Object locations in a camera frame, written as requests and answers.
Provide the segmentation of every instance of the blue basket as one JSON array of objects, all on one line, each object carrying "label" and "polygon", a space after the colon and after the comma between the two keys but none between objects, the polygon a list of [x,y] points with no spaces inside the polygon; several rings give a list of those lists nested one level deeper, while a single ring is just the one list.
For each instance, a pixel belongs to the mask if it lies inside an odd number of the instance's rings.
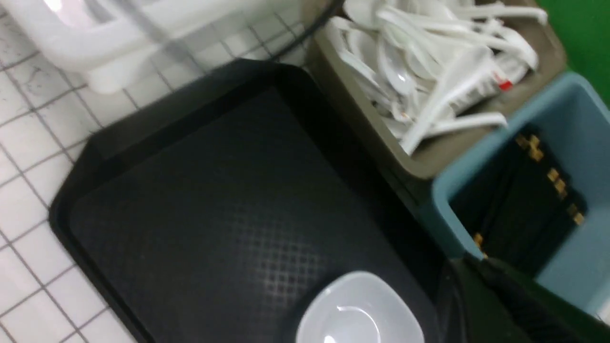
[{"label": "blue basket", "polygon": [[540,128],[540,139],[572,177],[589,207],[586,220],[537,281],[558,296],[594,314],[610,298],[610,114],[591,85],[566,73],[526,103],[497,130],[451,164],[432,184],[430,202],[420,218],[451,258],[466,251],[482,258],[450,208],[450,200],[511,137],[527,123]]}]

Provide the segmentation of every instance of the white plastic spoon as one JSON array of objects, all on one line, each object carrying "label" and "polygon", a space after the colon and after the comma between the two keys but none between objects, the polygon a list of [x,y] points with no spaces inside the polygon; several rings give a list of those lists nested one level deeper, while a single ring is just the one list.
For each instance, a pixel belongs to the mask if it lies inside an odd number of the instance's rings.
[{"label": "white plastic spoon", "polygon": [[377,56],[379,72],[400,95],[411,100],[412,95],[417,91],[417,83],[404,67],[400,53],[382,36],[378,38]]},{"label": "white plastic spoon", "polygon": [[325,33],[328,40],[331,42],[332,47],[337,51],[339,58],[341,58],[341,60],[354,72],[362,76],[370,86],[378,89],[380,93],[390,98],[390,95],[386,94],[378,84],[375,70],[361,61],[349,50],[347,43],[343,38],[343,31],[352,29],[355,29],[355,25],[352,22],[335,16],[328,21],[328,24],[325,27]]},{"label": "white plastic spoon", "polygon": [[413,154],[445,106],[476,88],[494,69],[493,51],[483,45],[468,48],[451,61],[437,81],[417,122],[403,136],[400,145],[405,153]]},{"label": "white plastic spoon", "polygon": [[[390,133],[396,138],[401,138],[407,133],[411,124],[402,123],[390,118],[381,117],[381,120],[386,124]],[[477,113],[457,117],[450,120],[439,120],[432,125],[430,130],[426,132],[424,138],[436,137],[456,131],[478,128],[481,126],[502,126],[506,127],[508,122],[503,114],[499,112]]]},{"label": "white plastic spoon", "polygon": [[534,18],[541,25],[548,23],[548,14],[545,10],[537,7],[525,6],[505,6],[504,4],[496,3],[482,6],[471,7],[454,7],[453,13],[460,19],[487,19],[490,17],[509,18]]}]

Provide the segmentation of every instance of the white bowl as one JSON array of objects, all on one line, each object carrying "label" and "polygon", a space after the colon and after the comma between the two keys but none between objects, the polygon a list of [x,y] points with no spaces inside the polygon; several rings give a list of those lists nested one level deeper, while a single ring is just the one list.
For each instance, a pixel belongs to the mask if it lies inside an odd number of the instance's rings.
[{"label": "white bowl", "polygon": [[407,304],[385,281],[352,272],[309,305],[296,343],[424,343],[424,338]]}]

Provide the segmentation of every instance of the utensil bin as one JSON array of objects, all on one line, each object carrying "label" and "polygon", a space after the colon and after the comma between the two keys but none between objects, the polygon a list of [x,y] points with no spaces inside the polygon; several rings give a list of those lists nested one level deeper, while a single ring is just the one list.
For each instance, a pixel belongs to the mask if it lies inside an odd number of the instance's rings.
[{"label": "utensil bin", "polygon": [[580,75],[566,73],[518,110],[509,127],[486,136],[432,183],[420,220],[451,258],[465,252],[482,258],[450,207],[451,199],[525,125],[544,142],[570,175],[589,208],[584,223],[537,276],[558,296],[594,314],[610,297],[610,112]]},{"label": "utensil bin", "polygon": [[[484,0],[478,3],[491,3]],[[505,0],[507,5],[536,6],[533,0]],[[302,17],[307,26],[327,5],[325,0],[303,0]],[[507,26],[517,30],[536,50],[540,68],[530,73],[510,91],[473,107],[467,113],[499,111],[510,116],[513,111],[548,84],[565,68],[565,51],[550,26],[532,19],[508,19]],[[401,181],[411,197],[407,205],[415,209],[429,194],[429,180],[458,156],[467,151],[491,128],[476,128],[424,141],[413,156],[408,156],[390,133],[364,92],[356,84],[349,67],[319,31],[308,51],[308,67],[319,86],[344,119],[364,141],[380,165]]]}]

